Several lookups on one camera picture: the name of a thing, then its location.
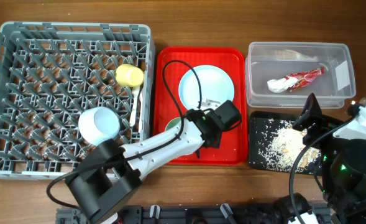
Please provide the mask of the red snack wrapper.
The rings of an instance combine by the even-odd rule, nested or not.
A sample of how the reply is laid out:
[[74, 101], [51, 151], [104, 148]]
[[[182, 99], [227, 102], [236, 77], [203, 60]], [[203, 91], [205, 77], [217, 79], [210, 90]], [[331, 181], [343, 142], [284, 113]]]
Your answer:
[[320, 66], [317, 69], [310, 70], [308, 72], [299, 72], [299, 73], [292, 73], [289, 75], [284, 76], [285, 80], [291, 80], [293, 78], [296, 79], [296, 82], [288, 87], [288, 91], [292, 92], [308, 86], [311, 82], [313, 82], [317, 77], [324, 75], [326, 72], [326, 68]]

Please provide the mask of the green bowl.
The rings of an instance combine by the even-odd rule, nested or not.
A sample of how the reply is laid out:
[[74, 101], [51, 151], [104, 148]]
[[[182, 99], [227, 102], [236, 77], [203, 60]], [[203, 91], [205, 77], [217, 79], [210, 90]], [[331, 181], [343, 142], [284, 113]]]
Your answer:
[[173, 118], [172, 120], [170, 120], [165, 127], [165, 131], [172, 129], [175, 126], [177, 126], [178, 128], [181, 127], [181, 118], [180, 117], [176, 117], [176, 118]]

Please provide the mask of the light blue plate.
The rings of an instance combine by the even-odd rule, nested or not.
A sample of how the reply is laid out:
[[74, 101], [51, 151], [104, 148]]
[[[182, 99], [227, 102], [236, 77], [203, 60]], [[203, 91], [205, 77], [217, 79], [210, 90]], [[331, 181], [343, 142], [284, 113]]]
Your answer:
[[201, 85], [201, 96], [198, 81], [191, 70], [183, 75], [178, 86], [180, 101], [187, 110], [215, 110], [225, 101], [233, 101], [234, 84], [224, 70], [212, 65], [199, 65], [194, 70]]

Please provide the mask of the white napkin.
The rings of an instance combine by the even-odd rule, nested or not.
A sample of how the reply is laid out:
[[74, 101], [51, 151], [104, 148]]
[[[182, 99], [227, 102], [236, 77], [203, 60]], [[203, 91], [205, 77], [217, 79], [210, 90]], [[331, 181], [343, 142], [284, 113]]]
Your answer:
[[281, 93], [295, 85], [298, 81], [295, 77], [272, 79], [267, 82], [268, 89], [274, 93]]

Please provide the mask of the yellow plastic cup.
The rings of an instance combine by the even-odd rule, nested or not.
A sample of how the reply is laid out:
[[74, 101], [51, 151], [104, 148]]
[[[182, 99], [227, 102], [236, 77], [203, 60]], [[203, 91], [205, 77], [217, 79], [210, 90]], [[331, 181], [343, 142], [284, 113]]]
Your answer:
[[116, 81], [121, 86], [137, 87], [144, 82], [144, 72], [133, 65], [122, 64], [116, 71]]

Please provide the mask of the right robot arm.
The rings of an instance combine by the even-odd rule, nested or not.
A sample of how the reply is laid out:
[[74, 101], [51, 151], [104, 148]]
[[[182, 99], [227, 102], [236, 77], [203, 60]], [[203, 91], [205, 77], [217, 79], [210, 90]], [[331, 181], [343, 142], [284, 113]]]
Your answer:
[[322, 178], [316, 183], [333, 223], [366, 223], [366, 98], [347, 109], [349, 119], [326, 116], [315, 94], [310, 94], [293, 129], [306, 130], [304, 148], [290, 170], [289, 194], [274, 202], [275, 223], [323, 223], [308, 201], [294, 190], [300, 160], [310, 148], [321, 152]]

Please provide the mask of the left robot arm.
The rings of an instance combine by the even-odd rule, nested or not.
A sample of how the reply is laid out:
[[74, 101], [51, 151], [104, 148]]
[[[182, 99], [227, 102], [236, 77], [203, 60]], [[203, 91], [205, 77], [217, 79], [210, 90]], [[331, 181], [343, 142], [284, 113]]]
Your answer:
[[232, 101], [205, 110], [188, 110], [179, 124], [144, 141], [99, 144], [66, 178], [65, 183], [89, 223], [102, 223], [117, 213], [155, 169], [180, 156], [217, 148], [224, 132], [240, 125]]

